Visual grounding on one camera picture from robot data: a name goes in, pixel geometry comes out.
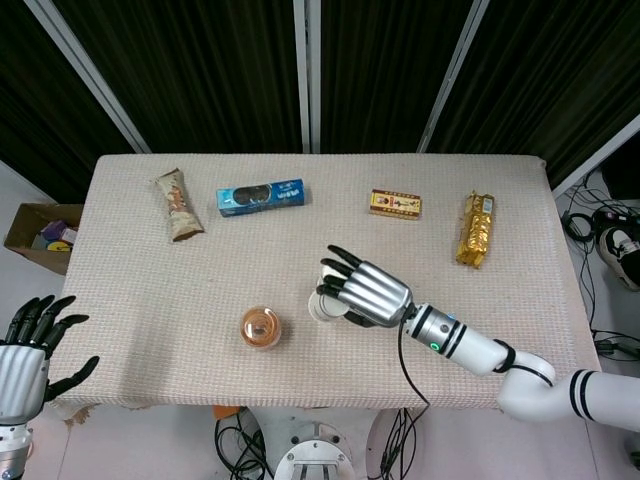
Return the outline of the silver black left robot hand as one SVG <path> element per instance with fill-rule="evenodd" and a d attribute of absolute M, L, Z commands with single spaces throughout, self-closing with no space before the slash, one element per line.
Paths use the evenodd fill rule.
<path fill-rule="evenodd" d="M 76 297 L 34 297 L 22 305 L 1 338 L 1 425 L 23 425 L 37 417 L 43 406 L 83 383 L 95 370 L 100 358 L 89 358 L 73 375 L 52 382 L 50 360 L 66 331 L 86 322 L 84 314 L 62 319 L 62 311 Z"/>

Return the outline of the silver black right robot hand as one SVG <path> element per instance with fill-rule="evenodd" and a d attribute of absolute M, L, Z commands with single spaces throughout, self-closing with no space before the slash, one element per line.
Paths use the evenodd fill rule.
<path fill-rule="evenodd" d="M 319 295 L 340 301 L 359 320 L 384 328 L 395 328 L 415 313 L 413 294 L 405 283 L 337 245 L 328 250 L 339 260 L 322 258 L 320 263 L 339 276 L 326 275 L 316 287 Z"/>

